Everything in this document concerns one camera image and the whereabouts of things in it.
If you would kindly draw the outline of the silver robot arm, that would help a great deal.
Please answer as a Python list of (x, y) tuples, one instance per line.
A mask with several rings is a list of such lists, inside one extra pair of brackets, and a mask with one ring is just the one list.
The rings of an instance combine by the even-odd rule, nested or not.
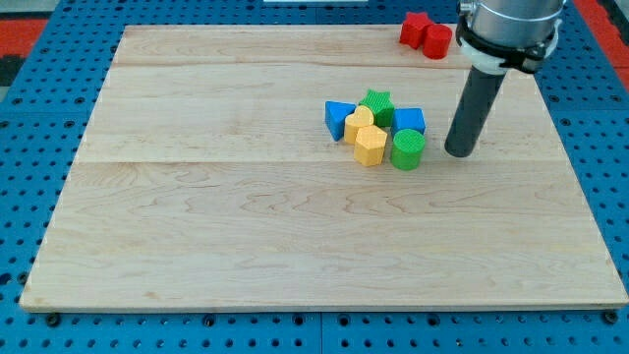
[(565, 0), (459, 0), (456, 41), (488, 75), (534, 74), (558, 43)]

